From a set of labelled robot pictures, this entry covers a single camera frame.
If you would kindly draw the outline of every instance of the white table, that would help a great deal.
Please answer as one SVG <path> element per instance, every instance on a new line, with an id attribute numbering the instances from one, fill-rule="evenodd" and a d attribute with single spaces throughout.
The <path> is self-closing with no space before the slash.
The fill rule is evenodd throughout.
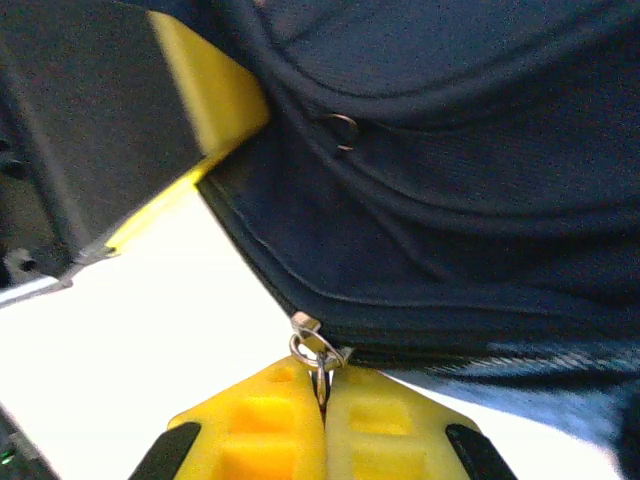
<path id="1" fill-rule="evenodd" d="M 126 480 L 173 415 L 286 356 L 291 333 L 195 192 L 73 288 L 0 310 L 0 327 L 0 402 L 63 480 Z M 618 478 L 607 452 L 444 401 L 520 480 Z"/>

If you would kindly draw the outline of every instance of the navy fabric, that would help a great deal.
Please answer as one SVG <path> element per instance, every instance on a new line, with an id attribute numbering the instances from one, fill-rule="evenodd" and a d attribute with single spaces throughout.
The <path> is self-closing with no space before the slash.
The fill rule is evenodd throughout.
<path id="1" fill-rule="evenodd" d="M 445 332 L 479 354 L 492 338 L 640 341 L 638 2 L 133 3 L 236 52 L 267 90 L 270 127 L 204 183 L 283 305 L 356 347 L 379 332 L 404 332 L 407 351 Z M 353 151 L 337 149 L 333 112 L 358 122 Z M 633 375 L 598 388 L 415 375 L 629 451 Z"/>

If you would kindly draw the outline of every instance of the yellow bracket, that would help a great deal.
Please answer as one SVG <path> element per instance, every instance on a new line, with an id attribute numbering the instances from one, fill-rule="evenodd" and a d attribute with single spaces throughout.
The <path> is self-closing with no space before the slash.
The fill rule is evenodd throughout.
<path id="1" fill-rule="evenodd" d="M 285 358 L 175 417 L 201 425 L 175 480 L 324 480 L 325 440 L 307 370 Z"/>
<path id="2" fill-rule="evenodd" d="M 446 436 L 475 423 L 384 375 L 335 372 L 327 406 L 328 480 L 468 480 Z"/>
<path id="3" fill-rule="evenodd" d="M 202 160 L 118 229 L 106 244 L 115 253 L 122 252 L 133 237 L 179 197 L 193 191 L 194 184 L 269 120 L 264 95 L 250 72 L 173 17 L 158 12 L 148 15 Z"/>

